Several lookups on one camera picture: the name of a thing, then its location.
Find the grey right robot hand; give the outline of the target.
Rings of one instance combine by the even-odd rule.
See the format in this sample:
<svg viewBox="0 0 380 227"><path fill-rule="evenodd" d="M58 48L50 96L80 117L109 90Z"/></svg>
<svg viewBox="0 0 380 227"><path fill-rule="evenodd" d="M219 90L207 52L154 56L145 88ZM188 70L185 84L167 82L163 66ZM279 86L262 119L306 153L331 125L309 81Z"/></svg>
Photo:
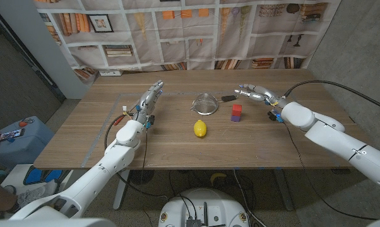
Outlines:
<svg viewBox="0 0 380 227"><path fill-rule="evenodd" d="M257 102L264 102L272 107L284 108L290 102L286 98L278 96L273 91L252 84L241 84L240 88L234 90L234 93L242 96L246 96Z"/></svg>

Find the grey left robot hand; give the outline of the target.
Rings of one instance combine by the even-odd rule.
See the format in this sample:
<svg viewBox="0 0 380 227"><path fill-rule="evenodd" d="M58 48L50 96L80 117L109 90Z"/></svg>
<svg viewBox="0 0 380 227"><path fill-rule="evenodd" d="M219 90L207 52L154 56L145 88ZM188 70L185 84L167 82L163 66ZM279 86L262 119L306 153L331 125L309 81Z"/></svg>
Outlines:
<svg viewBox="0 0 380 227"><path fill-rule="evenodd" d="M163 85L164 82L162 80L158 80L141 96L139 103L137 104L137 112L134 114L133 120L142 124L146 123L147 118L151 115L155 108L158 97L162 94Z"/></svg>

